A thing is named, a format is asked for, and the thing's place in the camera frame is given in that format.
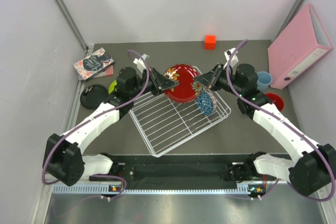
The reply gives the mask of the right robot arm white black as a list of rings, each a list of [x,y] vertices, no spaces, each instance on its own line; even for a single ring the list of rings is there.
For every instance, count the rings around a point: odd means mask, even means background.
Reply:
[[[257,88],[257,73],[249,64],[240,64],[233,72],[222,64],[194,78],[210,90],[225,90],[237,96],[242,114],[265,129],[289,154],[279,158],[265,152],[249,155],[244,161],[244,175],[252,180],[269,175],[289,183],[299,194],[310,198],[326,185],[331,185],[329,201],[335,194],[335,149],[320,145],[298,130],[274,103]]]

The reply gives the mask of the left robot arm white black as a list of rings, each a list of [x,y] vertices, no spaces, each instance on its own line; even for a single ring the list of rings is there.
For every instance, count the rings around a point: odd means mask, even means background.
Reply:
[[[144,70],[141,77],[131,67],[121,69],[114,91],[91,115],[63,135],[49,137],[43,171],[67,186],[96,174],[107,180],[116,179],[119,168],[113,164],[110,155],[82,156],[83,152],[105,129],[121,120],[139,96],[148,92],[159,95],[177,85],[177,81],[163,76],[154,68]]]

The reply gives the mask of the lime green plate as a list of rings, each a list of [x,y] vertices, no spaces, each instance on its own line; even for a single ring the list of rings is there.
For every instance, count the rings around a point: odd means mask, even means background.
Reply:
[[[117,81],[114,80],[110,85],[109,85],[109,88],[108,88],[108,93],[111,94],[115,88],[116,88],[116,85],[117,85]]]

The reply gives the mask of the red floral plate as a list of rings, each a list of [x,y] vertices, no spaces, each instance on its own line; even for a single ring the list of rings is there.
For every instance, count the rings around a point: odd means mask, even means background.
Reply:
[[[164,91],[174,102],[188,103],[194,101],[202,92],[203,86],[194,80],[201,73],[193,66],[177,64],[166,70],[164,76],[179,84]]]

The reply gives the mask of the black plate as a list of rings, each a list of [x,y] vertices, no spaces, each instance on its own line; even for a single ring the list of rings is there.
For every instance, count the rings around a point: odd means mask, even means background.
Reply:
[[[108,90],[99,84],[85,88],[80,95],[80,103],[86,109],[97,109],[108,96]]]

